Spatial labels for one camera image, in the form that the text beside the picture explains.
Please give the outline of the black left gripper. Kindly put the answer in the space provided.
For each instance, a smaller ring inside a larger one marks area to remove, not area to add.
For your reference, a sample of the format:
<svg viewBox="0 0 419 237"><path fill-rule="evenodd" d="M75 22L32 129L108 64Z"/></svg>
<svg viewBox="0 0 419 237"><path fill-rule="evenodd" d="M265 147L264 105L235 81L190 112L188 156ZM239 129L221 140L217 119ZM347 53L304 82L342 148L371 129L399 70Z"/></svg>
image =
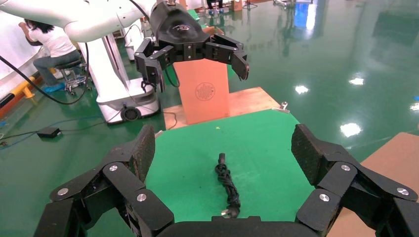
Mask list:
<svg viewBox="0 0 419 237"><path fill-rule="evenodd" d="M150 15L157 44L144 39L134 53L136 69L142 74L141 87L165 91L163 71L174 62L209 59L231 66L239 80L247 80L250 66L244 45L222 34L210 36L180 4L157 3Z"/></svg>

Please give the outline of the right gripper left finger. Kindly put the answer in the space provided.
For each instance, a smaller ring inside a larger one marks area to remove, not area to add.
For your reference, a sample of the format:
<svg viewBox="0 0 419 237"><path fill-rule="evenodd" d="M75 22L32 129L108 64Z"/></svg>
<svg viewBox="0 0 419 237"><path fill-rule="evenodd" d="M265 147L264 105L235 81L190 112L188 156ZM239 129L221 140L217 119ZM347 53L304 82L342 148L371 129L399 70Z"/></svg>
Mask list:
<svg viewBox="0 0 419 237"><path fill-rule="evenodd" d="M57 187L34 235L84 237L100 217L116 209L137 237L156 237L174 223L172 211L149 189L146 176L155 155L155 131L110 150L93 169Z"/></svg>

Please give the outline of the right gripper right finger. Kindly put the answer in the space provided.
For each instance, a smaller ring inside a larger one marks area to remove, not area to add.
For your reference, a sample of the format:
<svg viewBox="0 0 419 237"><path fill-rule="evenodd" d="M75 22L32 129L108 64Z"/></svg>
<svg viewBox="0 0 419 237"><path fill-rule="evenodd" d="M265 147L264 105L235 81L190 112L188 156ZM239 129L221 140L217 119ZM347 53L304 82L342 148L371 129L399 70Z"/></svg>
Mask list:
<svg viewBox="0 0 419 237"><path fill-rule="evenodd" d="M408 186L364 167L343 146L316 138L304 124L295 126L291 152L314 187L297 223L325 237L347 208L377 237L418 236L419 197Z"/></svg>

